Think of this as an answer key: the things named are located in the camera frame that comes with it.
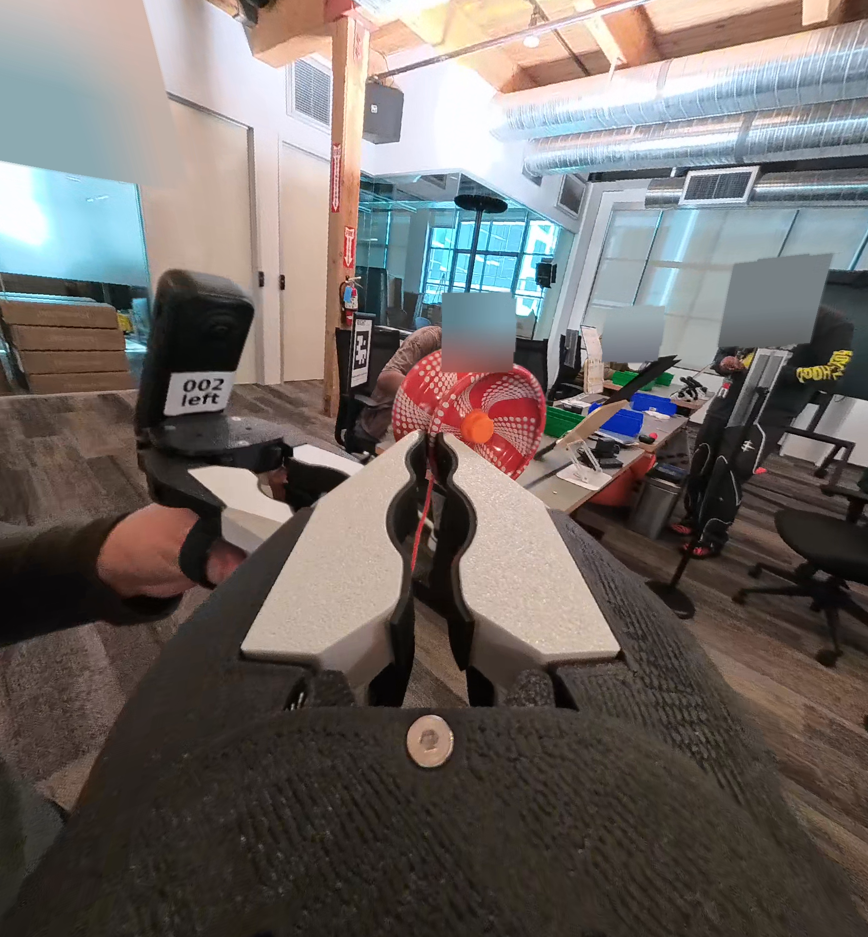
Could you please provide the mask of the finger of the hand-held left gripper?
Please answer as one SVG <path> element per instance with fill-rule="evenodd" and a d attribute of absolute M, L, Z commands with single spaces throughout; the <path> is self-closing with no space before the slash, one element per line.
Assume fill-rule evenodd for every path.
<path fill-rule="evenodd" d="M 264 494 L 258 476 L 247 469 L 205 466 L 191 468 L 188 474 L 221 503 L 221 538 L 246 555 L 254 553 L 294 515 L 286 503 Z"/>
<path fill-rule="evenodd" d="M 363 467 L 346 455 L 302 444 L 295 446 L 290 455 L 290 482 L 293 485 L 342 485 Z"/>

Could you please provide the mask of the red white yo-yo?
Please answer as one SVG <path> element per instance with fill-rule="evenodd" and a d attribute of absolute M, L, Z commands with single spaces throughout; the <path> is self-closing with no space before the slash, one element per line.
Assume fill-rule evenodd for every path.
<path fill-rule="evenodd" d="M 393 438 L 423 434 L 429 451 L 453 438 L 517 480 L 533 460 L 545 431 L 540 382 L 525 368 L 492 373 L 444 370 L 441 351 L 420 359 L 393 402 Z"/>

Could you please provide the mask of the person's left forearm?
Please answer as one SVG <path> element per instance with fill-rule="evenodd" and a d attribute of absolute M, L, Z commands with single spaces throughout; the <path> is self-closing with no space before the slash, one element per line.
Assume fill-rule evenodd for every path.
<path fill-rule="evenodd" d="M 123 600 L 97 571 L 100 550 L 120 520 L 44 528 L 0 522 L 0 649 L 125 616 Z"/>

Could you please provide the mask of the person's left hand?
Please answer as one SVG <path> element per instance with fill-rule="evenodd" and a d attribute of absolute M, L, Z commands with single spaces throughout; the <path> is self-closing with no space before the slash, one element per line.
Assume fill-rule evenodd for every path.
<path fill-rule="evenodd" d="M 216 541 L 206 571 L 186 575 L 180 554 L 199 517 L 190 509 L 152 503 L 125 516 L 110 531 L 97 559 L 99 580 L 123 599 L 170 599 L 194 586 L 211 589 L 224 582 L 244 561 L 237 547 Z"/>

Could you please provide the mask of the black stool chair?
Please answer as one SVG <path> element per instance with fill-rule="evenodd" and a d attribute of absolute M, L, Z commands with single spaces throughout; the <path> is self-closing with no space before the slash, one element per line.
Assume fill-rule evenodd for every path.
<path fill-rule="evenodd" d="M 388 326 L 380 326 L 374 317 L 374 331 L 371 348 L 369 382 L 363 387 L 350 391 L 348 388 L 348 369 L 351 331 L 345 328 L 335 330 L 335 352 L 337 376 L 339 379 L 338 408 L 335 417 L 334 439 L 346 453 L 353 455 L 360 462 L 367 462 L 374 456 L 377 445 L 360 436 L 358 427 L 360 417 L 371 403 L 371 395 L 382 368 L 390 361 L 402 344 L 405 333 Z"/>

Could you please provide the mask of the grey work table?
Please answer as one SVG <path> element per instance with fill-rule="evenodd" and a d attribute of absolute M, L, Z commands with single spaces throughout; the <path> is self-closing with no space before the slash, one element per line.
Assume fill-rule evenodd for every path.
<path fill-rule="evenodd" d="M 643 436 L 655 436 L 654 442 L 646 443 L 634 440 L 623 446 L 615 455 L 618 468 L 603 468 L 610 481 L 612 477 L 630 465 L 638 456 L 652 452 L 656 457 L 676 454 L 686 449 L 686 427 L 693 416 L 703 418 L 707 406 L 713 397 L 712 392 L 700 394 L 695 401 L 681 399 L 671 393 L 668 386 L 657 385 L 652 393 L 670 396 L 677 404 L 677 413 L 671 418 L 657 418 L 655 414 L 645 413 Z M 568 458 L 560 451 L 549 453 L 540 462 L 532 461 L 519 477 L 518 483 L 542 500 L 552 509 L 559 509 L 568 514 L 578 511 L 597 492 L 591 492 L 558 478 L 557 470 L 568 463 Z"/>

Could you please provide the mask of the black white marker sign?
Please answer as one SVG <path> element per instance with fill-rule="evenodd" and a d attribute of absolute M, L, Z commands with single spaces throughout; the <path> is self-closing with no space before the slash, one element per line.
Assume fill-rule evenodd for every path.
<path fill-rule="evenodd" d="M 369 382 L 374 320 L 356 313 L 350 336 L 348 388 L 355 391 Z"/>

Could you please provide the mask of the white door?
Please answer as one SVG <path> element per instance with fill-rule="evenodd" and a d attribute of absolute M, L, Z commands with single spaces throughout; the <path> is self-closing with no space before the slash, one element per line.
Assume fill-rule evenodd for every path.
<path fill-rule="evenodd" d="M 256 299 L 258 236 L 252 131 L 169 98 L 182 156 L 176 266 L 228 278 Z"/>
<path fill-rule="evenodd" d="M 329 183 L 326 159 L 281 144 L 279 252 L 286 382 L 323 379 Z"/>

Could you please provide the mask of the red orange object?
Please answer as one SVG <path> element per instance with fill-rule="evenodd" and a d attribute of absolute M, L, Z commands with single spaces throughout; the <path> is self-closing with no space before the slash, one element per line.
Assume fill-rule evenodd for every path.
<path fill-rule="evenodd" d="M 645 476 L 657 462 L 657 456 L 646 452 L 615 474 L 610 483 L 597 491 L 589 504 L 609 508 L 630 508 L 635 503 Z"/>

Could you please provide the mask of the grey waste bin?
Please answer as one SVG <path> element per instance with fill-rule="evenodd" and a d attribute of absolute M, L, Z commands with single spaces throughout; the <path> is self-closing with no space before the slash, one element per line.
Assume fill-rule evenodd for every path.
<path fill-rule="evenodd" d="M 658 540 L 674 514 L 685 487 L 682 476 L 651 470 L 639 484 L 627 519 L 627 530 Z"/>

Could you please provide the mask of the white tilted stand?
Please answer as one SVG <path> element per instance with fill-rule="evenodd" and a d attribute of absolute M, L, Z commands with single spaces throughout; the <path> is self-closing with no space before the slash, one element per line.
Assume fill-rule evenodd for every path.
<path fill-rule="evenodd" d="M 626 400 L 597 407 L 563 437 L 536 451 L 533 461 L 540 462 L 549 453 L 560 451 L 567 456 L 568 463 L 557 470 L 558 478 L 591 492 L 601 490 L 609 484 L 610 477 L 604 473 L 595 455 L 593 439 L 599 435 L 605 423 L 628 408 Z"/>

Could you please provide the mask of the black floor lamp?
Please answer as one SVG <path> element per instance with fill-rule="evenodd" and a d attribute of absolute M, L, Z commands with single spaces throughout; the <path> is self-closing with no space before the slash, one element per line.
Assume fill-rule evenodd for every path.
<path fill-rule="evenodd" d="M 484 216 L 500 216 L 508 211 L 508 203 L 496 194 L 487 192 L 482 187 L 458 187 L 454 204 L 462 212 L 471 212 L 474 214 L 473 231 L 470 238 L 469 256 L 466 262 L 466 273 L 464 280 L 464 293 L 470 293 L 472 289 L 475 260 L 479 247 L 480 233 L 483 226 Z"/>

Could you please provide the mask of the black office chair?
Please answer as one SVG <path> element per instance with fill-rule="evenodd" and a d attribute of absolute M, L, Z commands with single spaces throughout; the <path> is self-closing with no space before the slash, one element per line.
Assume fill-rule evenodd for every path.
<path fill-rule="evenodd" d="M 831 484 L 823 486 L 822 492 L 829 498 L 847 500 L 846 517 L 800 509 L 778 511 L 775 527 L 779 538 L 802 557 L 802 563 L 792 570 L 755 564 L 747 572 L 749 577 L 769 573 L 786 585 L 741 589 L 732 595 L 732 602 L 744 605 L 751 595 L 810 599 L 812 610 L 825 616 L 830 638 L 830 645 L 819 650 L 815 659 L 833 668 L 842 654 L 840 613 L 846 612 L 868 628 L 868 611 L 852 598 L 849 589 L 851 584 L 868 587 L 868 467 L 856 489 Z"/>

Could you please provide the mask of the white wall vent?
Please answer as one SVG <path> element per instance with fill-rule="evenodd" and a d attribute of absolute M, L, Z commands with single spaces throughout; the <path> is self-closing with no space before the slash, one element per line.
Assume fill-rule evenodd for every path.
<path fill-rule="evenodd" d="M 333 120 L 333 78 L 320 62 L 302 58 L 289 67 L 287 112 L 290 116 L 329 132 Z"/>

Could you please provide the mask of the black wall speaker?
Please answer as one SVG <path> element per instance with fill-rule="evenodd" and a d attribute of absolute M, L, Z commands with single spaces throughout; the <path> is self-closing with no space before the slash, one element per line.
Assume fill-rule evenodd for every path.
<path fill-rule="evenodd" d="M 404 92 L 397 86 L 368 81 L 364 94 L 362 136 L 374 145 L 401 141 Z"/>

